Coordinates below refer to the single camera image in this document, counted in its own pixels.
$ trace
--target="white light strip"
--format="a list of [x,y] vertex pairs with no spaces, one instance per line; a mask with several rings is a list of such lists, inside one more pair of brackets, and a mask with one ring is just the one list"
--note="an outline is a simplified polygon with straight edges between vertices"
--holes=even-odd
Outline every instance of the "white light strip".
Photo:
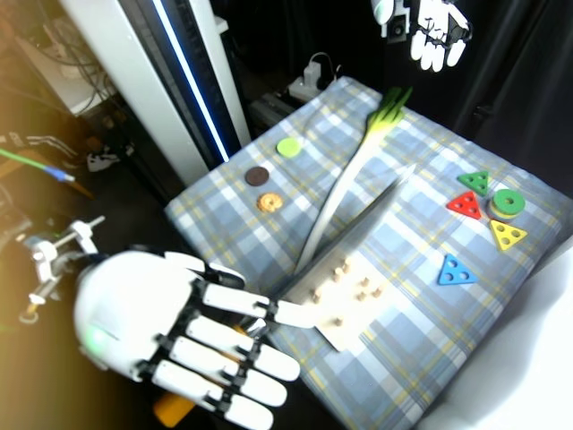
[[193,77],[193,73],[191,72],[191,68],[189,67],[189,64],[187,63],[187,59],[185,58],[183,50],[181,49],[181,45],[179,45],[179,40],[177,40],[177,36],[175,35],[173,27],[171,26],[171,21],[169,20],[169,17],[167,16],[165,8],[163,7],[161,0],[152,0],[152,1],[153,1],[153,5],[155,6],[155,10],[158,11],[159,19],[161,20],[161,23],[163,24],[163,28],[165,29],[167,36],[169,37],[169,41],[171,42],[171,46],[173,47],[173,49],[175,51],[175,55],[177,56],[177,59],[179,60],[179,64],[183,68],[183,72],[185,73],[185,77],[187,78],[187,81],[189,82],[189,86],[191,87],[191,91],[193,92],[193,95],[197,99],[197,103],[199,103],[199,108],[201,109],[203,116],[205,116],[205,119],[207,120],[207,125],[209,126],[209,129],[211,130],[211,134],[213,135],[213,138],[215,139],[215,143],[217,144],[218,150],[221,153],[223,160],[225,162],[227,162],[227,161],[229,161],[229,157],[227,156],[227,151],[225,150],[225,147],[223,146],[223,142],[221,141],[221,138],[218,135],[217,128],[215,128],[215,125],[213,124],[213,120],[211,119],[211,115],[209,113],[209,110],[207,109],[207,106],[205,105],[205,101],[203,100],[203,96],[201,95],[201,92],[199,91],[199,87],[197,86],[197,82],[195,81],[195,78]]

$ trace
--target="desk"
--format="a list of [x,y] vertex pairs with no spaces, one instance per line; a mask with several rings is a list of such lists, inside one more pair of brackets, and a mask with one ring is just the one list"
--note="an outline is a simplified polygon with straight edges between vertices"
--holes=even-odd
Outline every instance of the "desk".
[[[349,78],[339,79],[231,160],[190,186],[167,206],[167,215],[209,262],[240,271],[247,288],[272,293],[288,280],[313,220],[360,142],[367,115],[381,95]],[[284,159],[275,150],[285,137],[303,150]],[[345,352],[316,330],[282,327],[271,334],[295,357],[302,378],[349,428],[408,428],[466,361],[542,255],[571,233],[573,202],[538,178],[510,165],[446,128],[406,109],[355,180],[326,232],[332,240],[394,179],[417,170],[391,207],[386,222],[359,252],[390,281],[389,310]],[[270,180],[251,187],[244,172],[264,166]],[[514,225],[528,231],[500,253],[488,219],[448,211],[465,187],[462,173],[488,170],[490,193],[518,189],[526,209]],[[284,206],[257,210],[259,195],[279,193]],[[482,208],[485,199],[480,198]],[[438,286],[444,255],[457,256],[479,278]]]

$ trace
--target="robotic hand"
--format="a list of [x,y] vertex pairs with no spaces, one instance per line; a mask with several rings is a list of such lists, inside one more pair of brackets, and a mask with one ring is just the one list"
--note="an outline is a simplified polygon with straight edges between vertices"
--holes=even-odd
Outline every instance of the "robotic hand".
[[410,56],[423,70],[439,72],[444,61],[449,67],[458,63],[471,36],[471,24],[452,2],[420,0]]
[[[81,226],[76,230],[82,232],[84,252],[97,252],[85,229],[89,224]],[[43,244],[42,249],[49,248]],[[44,268],[47,260],[57,261],[54,249],[50,258],[42,258],[38,243],[33,251]],[[54,278],[52,274],[49,291],[44,287],[41,295],[30,295],[32,304],[43,304],[38,297],[54,292]],[[250,429],[271,427],[273,416],[263,405],[281,406],[287,397],[286,388],[273,377],[293,381],[300,366],[203,316],[201,309],[208,305],[276,323],[314,326],[303,307],[242,291],[239,273],[187,254],[132,250],[98,258],[83,270],[77,285],[76,335],[81,351],[97,366],[135,382],[149,380]]]

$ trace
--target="plaid tablecloth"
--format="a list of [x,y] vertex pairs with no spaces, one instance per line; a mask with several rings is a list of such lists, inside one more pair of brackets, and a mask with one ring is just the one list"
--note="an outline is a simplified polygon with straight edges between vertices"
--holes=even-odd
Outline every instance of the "plaid tablecloth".
[[[352,79],[338,80],[189,187],[168,205],[168,216],[207,261],[240,271],[248,289],[271,293],[292,274],[319,208],[380,100],[380,94]],[[303,146],[293,159],[276,152],[285,137]],[[316,330],[283,327],[272,335],[280,349],[301,363],[305,383],[350,428],[400,429],[415,423],[543,253],[559,234],[570,233],[570,199],[406,110],[406,119],[349,190],[325,241],[380,194],[396,168],[412,163],[417,163],[414,176],[360,248],[394,288],[389,310],[341,353]],[[244,173],[253,166],[269,170],[267,184],[245,183]],[[526,197],[526,210],[514,225],[529,234],[505,253],[497,250],[487,217],[478,221],[445,208],[467,191],[457,176],[479,170],[490,172],[489,195],[507,187]],[[257,198],[266,192],[283,197],[279,211],[257,210]],[[485,202],[480,198],[482,208]],[[479,281],[439,286],[446,253],[460,259]]]

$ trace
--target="blue triangle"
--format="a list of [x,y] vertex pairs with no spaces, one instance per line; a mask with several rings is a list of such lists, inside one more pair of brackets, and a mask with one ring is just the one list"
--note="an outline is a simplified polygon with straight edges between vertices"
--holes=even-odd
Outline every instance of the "blue triangle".
[[477,277],[452,254],[447,254],[441,267],[438,283],[440,285],[473,284]]

